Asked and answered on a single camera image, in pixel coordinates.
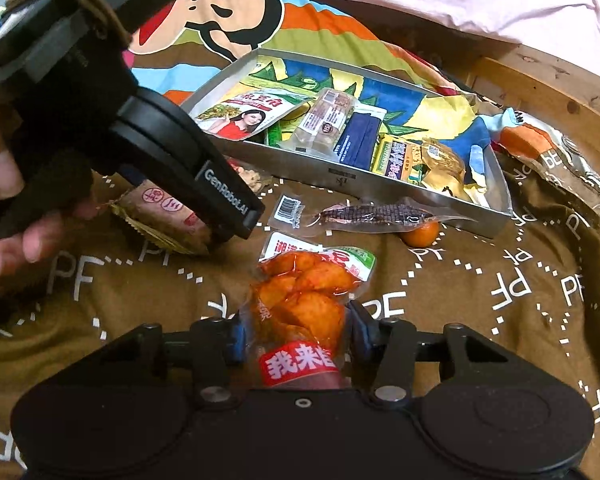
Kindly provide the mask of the person left hand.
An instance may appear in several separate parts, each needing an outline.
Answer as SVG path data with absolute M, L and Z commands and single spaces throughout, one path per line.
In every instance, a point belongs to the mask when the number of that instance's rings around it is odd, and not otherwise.
M 30 286 L 66 233 L 98 215 L 92 182 L 55 128 L 0 105 L 0 299 Z

